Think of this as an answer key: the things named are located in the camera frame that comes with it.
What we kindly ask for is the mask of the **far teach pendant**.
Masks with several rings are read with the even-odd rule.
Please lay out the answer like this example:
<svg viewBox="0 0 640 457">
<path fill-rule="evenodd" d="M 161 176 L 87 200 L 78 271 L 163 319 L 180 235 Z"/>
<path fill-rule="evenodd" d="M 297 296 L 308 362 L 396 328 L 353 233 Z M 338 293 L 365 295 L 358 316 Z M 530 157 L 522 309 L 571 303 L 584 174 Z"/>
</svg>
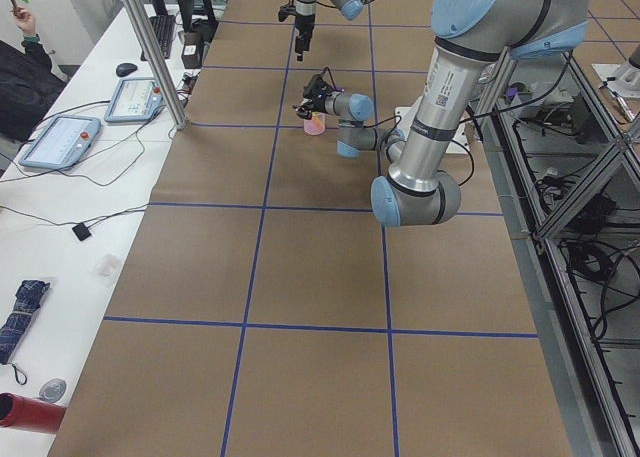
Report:
<svg viewBox="0 0 640 457">
<path fill-rule="evenodd" d="M 149 121 L 164 105 L 154 78 L 121 78 L 112 95 L 104 121 L 110 124 L 137 124 Z"/>
</svg>

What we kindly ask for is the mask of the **small black adapter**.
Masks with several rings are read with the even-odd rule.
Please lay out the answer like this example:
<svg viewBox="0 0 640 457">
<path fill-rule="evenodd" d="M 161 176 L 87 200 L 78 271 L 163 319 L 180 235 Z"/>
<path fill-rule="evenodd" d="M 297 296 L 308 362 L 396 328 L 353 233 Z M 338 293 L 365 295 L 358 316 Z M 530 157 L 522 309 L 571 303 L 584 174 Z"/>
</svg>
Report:
<svg viewBox="0 0 640 457">
<path fill-rule="evenodd" d="M 92 236 L 90 226 L 84 222 L 76 223 L 72 227 L 72 232 L 80 242 L 83 242 Z"/>
</svg>

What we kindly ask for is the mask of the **black computer mouse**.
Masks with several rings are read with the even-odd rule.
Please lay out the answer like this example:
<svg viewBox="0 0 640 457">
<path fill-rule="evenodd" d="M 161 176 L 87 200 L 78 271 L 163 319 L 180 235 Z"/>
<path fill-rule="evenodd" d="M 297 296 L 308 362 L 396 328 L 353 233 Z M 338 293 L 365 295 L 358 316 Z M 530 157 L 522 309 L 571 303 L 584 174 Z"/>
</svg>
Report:
<svg viewBox="0 0 640 457">
<path fill-rule="evenodd" d="M 138 70 L 138 66 L 134 63 L 124 62 L 119 64 L 115 69 L 117 77 L 126 77 Z"/>
</svg>

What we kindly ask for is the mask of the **person in black jacket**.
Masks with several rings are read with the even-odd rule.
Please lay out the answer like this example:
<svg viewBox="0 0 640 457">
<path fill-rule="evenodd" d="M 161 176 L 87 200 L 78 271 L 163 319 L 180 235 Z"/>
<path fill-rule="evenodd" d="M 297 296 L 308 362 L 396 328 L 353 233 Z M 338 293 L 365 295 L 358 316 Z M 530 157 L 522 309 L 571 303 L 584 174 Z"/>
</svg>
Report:
<svg viewBox="0 0 640 457">
<path fill-rule="evenodd" d="M 35 17 L 25 7 L 12 14 L 22 31 L 23 52 L 1 42 L 1 133 L 24 142 L 65 88 L 52 73 L 53 63 L 41 44 Z"/>
</svg>

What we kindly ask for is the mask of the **round metal tin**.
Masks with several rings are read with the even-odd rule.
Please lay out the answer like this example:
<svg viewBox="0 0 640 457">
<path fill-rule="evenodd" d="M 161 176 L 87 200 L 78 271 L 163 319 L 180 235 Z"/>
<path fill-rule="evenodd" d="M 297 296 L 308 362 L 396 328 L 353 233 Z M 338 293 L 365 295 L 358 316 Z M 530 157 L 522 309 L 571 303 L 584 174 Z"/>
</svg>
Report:
<svg viewBox="0 0 640 457">
<path fill-rule="evenodd" d="M 66 390 L 67 382 L 64 379 L 52 378 L 40 387 L 38 399 L 46 403 L 55 404 L 64 397 Z"/>
</svg>

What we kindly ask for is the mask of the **pink mesh pen holder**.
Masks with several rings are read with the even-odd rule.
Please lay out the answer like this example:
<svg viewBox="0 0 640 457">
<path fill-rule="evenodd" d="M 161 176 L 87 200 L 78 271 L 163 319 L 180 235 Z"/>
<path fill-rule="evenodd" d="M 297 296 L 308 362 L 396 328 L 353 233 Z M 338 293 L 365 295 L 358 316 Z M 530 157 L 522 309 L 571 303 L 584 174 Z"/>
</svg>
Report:
<svg viewBox="0 0 640 457">
<path fill-rule="evenodd" d="M 325 132 L 325 114 L 313 112 L 309 119 L 303 120 L 303 130 L 311 136 L 318 136 Z"/>
</svg>

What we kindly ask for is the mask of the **near teach pendant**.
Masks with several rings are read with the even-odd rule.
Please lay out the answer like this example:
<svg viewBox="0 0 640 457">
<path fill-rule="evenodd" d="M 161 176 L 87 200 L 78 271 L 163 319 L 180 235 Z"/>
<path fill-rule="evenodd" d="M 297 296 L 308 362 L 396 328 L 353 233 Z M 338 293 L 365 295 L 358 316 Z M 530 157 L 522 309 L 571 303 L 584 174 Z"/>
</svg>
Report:
<svg viewBox="0 0 640 457">
<path fill-rule="evenodd" d="M 101 120 L 94 117 L 56 116 L 19 159 L 19 164 L 46 170 L 70 168 L 86 153 L 101 127 Z"/>
</svg>

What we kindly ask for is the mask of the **aluminium frame post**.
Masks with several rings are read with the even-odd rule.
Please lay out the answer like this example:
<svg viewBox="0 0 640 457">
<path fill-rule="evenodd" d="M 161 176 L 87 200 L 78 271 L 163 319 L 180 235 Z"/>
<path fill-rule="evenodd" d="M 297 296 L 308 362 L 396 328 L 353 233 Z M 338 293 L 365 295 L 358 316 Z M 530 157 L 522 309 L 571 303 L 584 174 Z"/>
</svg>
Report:
<svg viewBox="0 0 640 457">
<path fill-rule="evenodd" d="M 161 52 L 160 44 L 150 23 L 142 0 L 121 0 L 129 17 L 131 26 L 141 46 L 153 76 L 160 87 L 165 106 L 168 108 L 177 130 L 187 123 L 182 103 L 178 97 L 169 68 Z"/>
</svg>

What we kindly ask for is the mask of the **folded blue umbrella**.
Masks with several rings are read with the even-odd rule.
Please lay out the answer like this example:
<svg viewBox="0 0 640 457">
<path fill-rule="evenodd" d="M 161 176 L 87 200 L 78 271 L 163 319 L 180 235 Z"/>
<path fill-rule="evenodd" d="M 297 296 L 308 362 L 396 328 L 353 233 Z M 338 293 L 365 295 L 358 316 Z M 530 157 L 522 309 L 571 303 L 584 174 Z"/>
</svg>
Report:
<svg viewBox="0 0 640 457">
<path fill-rule="evenodd" d="M 15 293 L 13 308 L 1 326 L 1 364 L 13 368 L 15 381 L 21 386 L 27 384 L 28 376 L 11 358 L 49 288 L 46 281 L 23 280 Z"/>
</svg>

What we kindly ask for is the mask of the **red cylinder bottle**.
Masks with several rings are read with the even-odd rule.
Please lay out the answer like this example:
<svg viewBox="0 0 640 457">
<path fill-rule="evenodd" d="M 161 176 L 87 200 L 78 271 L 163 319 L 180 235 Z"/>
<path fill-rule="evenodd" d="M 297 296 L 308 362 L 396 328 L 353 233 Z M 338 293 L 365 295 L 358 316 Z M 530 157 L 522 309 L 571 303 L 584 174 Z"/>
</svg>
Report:
<svg viewBox="0 0 640 457">
<path fill-rule="evenodd" d="M 12 393 L 1 394 L 1 426 L 15 430 L 55 434 L 67 408 Z"/>
</svg>

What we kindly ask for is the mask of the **teach pendant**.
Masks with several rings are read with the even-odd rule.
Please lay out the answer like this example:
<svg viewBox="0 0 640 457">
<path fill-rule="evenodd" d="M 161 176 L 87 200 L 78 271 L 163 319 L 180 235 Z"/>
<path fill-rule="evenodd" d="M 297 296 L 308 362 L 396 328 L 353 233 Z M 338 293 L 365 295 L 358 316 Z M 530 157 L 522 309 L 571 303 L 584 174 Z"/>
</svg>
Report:
<svg viewBox="0 0 640 457">
<path fill-rule="evenodd" d="M 110 124 L 137 124 L 149 121 L 164 105 L 154 78 L 121 78 L 112 95 L 104 121 Z"/>
<path fill-rule="evenodd" d="M 101 127 L 101 120 L 94 117 L 56 116 L 19 159 L 19 164 L 46 170 L 70 168 L 86 153 Z"/>
</svg>

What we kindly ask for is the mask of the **clear plastic bag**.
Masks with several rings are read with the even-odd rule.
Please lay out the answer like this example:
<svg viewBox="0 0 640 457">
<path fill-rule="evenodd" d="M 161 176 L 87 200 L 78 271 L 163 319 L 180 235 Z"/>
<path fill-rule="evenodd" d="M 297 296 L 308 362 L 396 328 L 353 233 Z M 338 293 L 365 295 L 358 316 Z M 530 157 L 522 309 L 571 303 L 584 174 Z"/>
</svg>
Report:
<svg viewBox="0 0 640 457">
<path fill-rule="evenodd" d="M 119 257 L 110 253 L 105 254 L 94 265 L 92 276 L 105 286 L 113 286 L 118 281 L 122 265 L 122 260 Z"/>
</svg>

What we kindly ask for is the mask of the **black box with label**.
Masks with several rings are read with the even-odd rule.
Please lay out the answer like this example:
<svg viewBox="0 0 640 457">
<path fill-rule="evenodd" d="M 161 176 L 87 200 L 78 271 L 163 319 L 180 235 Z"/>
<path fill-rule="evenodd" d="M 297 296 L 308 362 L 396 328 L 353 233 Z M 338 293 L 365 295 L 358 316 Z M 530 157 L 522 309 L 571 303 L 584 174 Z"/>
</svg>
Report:
<svg viewBox="0 0 640 457">
<path fill-rule="evenodd" d="M 199 69 L 202 66 L 204 40 L 198 32 L 183 32 L 181 60 L 185 69 Z"/>
</svg>

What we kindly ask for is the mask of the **black keyboard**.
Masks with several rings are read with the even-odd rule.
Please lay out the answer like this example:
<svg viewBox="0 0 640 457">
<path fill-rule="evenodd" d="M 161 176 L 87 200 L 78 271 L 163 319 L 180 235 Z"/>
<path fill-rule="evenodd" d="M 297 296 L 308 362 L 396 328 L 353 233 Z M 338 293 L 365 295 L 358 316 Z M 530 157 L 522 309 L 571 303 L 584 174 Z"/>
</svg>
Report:
<svg viewBox="0 0 640 457">
<path fill-rule="evenodd" d="M 150 16 L 149 22 L 158 41 L 162 56 L 165 59 L 169 59 L 174 39 L 177 37 L 175 17 L 169 14 Z"/>
</svg>

